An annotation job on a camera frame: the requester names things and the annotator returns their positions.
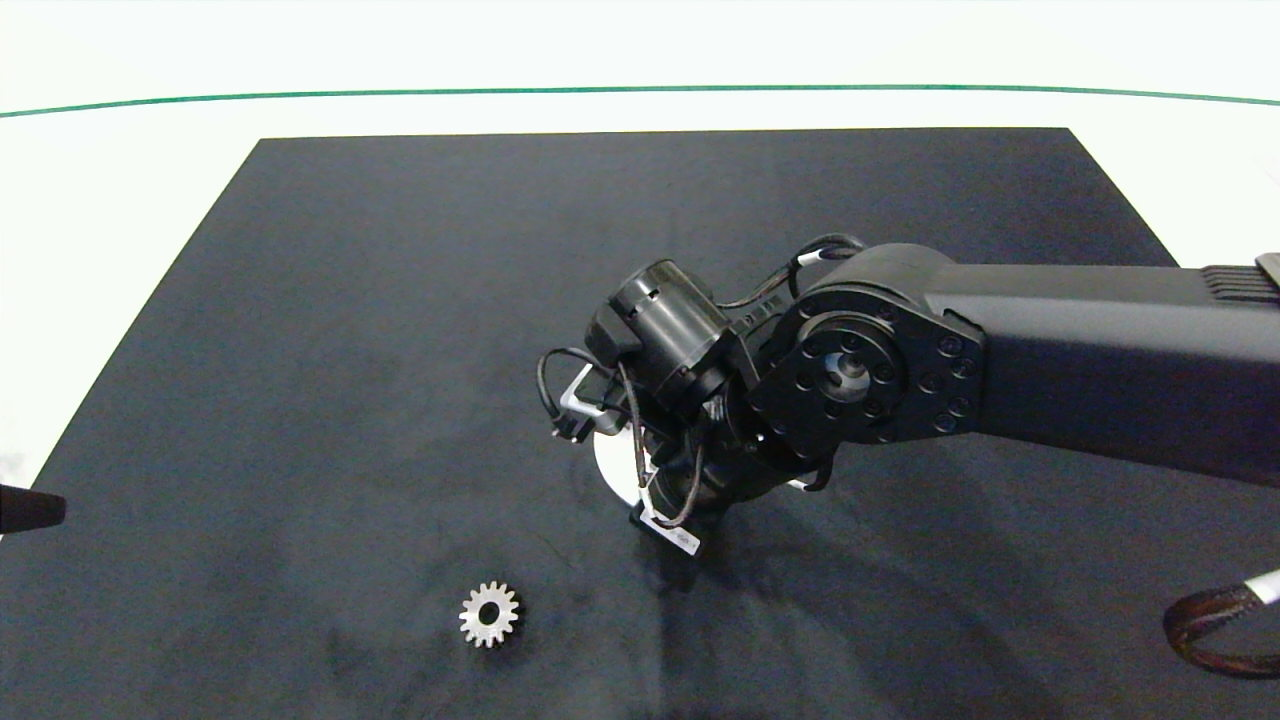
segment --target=bolt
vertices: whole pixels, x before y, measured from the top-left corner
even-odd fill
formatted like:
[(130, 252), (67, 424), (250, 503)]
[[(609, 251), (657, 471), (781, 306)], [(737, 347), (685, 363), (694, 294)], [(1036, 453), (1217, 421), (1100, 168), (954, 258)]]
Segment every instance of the bolt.
[(946, 355), (947, 357), (955, 357), (964, 351), (964, 341), (954, 334), (945, 336), (938, 341), (938, 352)]
[(942, 377), (937, 373), (924, 373), (919, 382), (920, 389), (931, 395), (942, 389)]
[(969, 402), (968, 397), (952, 397), (951, 402), (947, 402), (947, 411), (956, 418), (964, 418), (970, 410), (973, 410), (973, 402)]
[(968, 357), (960, 357), (951, 363), (951, 374), (960, 379), (972, 377), (977, 369), (978, 364)]
[(940, 433), (950, 433), (956, 429), (956, 419), (951, 415), (938, 415), (933, 419), (933, 427)]

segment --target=black cable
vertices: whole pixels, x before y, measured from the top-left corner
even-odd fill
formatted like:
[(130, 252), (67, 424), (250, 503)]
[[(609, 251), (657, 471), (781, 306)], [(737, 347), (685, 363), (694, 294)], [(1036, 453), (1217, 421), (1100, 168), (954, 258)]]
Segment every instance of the black cable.
[(732, 302), (717, 302), (716, 306), (721, 310), (746, 307), (748, 305), (777, 290), (782, 283), (787, 284), (787, 290), (791, 292), (791, 299), (794, 300), (800, 297), (800, 287), (796, 283), (796, 275), (800, 273), (801, 255), (819, 251), (819, 256), (823, 260), (847, 260), (865, 249), (867, 243), (851, 234), (833, 232), (818, 236), (806, 242), (804, 247), (795, 251), (785, 265), (765, 278), (764, 282), (756, 286), (756, 288), (753, 290), (746, 297)]
[(547, 361), (556, 355), (568, 355), (570, 357), (577, 357), (584, 363), (589, 363), (594, 368), (600, 366), (600, 361), (594, 355), (577, 347), (553, 347), (538, 359), (538, 398), (541, 400), (543, 407), (547, 409), (547, 414), (552, 416), (553, 423), (564, 416), (564, 410), (556, 404), (550, 391), (547, 389)]
[[(685, 443), (692, 443), (692, 436), (689, 433), (685, 434)], [(654, 516), (653, 521), (659, 527), (667, 528), (668, 530), (676, 529), (684, 525), (685, 520), (689, 519), (689, 515), (692, 514), (694, 501), (698, 498), (698, 489), (701, 487), (703, 482), (703, 447), (705, 446), (699, 445), (698, 452), (694, 454), (694, 478), (689, 480), (689, 495), (685, 496), (684, 507), (681, 507), (680, 512), (671, 520), (663, 520), (662, 518)]]
[(621, 359), (618, 360), (618, 377), (622, 378), (622, 389), (627, 395), (627, 406), (631, 407), (631, 442), (636, 456), (636, 482), (644, 489), (649, 487), (649, 478), (644, 468), (644, 442), (640, 438), (644, 423), (640, 420), (640, 401), (636, 400), (636, 388), (631, 383), (631, 375), (627, 373), (627, 366)]

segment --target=white background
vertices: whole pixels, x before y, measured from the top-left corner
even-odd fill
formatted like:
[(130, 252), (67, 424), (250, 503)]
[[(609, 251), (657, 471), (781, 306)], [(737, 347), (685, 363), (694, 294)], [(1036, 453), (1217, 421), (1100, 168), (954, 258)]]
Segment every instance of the white background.
[[(1280, 99), (1271, 3), (0, 3), (0, 113), (316, 90), (980, 83)], [(243, 100), (0, 118), (0, 483), (29, 487), (261, 137), (1069, 127), (1185, 266), (1280, 250), (1280, 108), (943, 91)]]

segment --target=metal gear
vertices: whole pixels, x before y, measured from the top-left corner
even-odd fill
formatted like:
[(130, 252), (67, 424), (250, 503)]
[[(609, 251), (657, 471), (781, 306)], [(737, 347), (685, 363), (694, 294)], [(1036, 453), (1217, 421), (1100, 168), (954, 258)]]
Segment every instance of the metal gear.
[[(497, 614), (489, 623), (480, 619), (480, 611), (486, 605), (493, 605), (497, 609)], [(520, 620), (520, 615), (516, 612), (518, 609), (520, 602), (516, 601), (516, 593), (507, 588), (507, 583), (499, 585), (498, 580), (494, 580), (489, 584), (481, 584), (480, 589), (471, 591), (471, 600), (462, 601), (462, 612), (458, 615), (458, 619), (462, 620), (460, 629), (466, 633), (466, 642), (474, 642), (476, 647), (502, 644), (507, 639), (507, 634), (513, 632), (516, 621)]]

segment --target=black work surface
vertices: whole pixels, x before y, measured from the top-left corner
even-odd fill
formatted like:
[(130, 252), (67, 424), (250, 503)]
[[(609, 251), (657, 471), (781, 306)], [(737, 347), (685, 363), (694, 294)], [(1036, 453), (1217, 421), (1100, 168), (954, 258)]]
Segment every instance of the black work surface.
[[(1171, 264), (1060, 129), (264, 141), (40, 475), (67, 524), (0, 543), (0, 716), (1274, 716), (1160, 618), (1271, 569), (1275, 491), (851, 446), (673, 584), (534, 360), (652, 260), (727, 299), (828, 231)], [(492, 579), (500, 651), (458, 632)]]

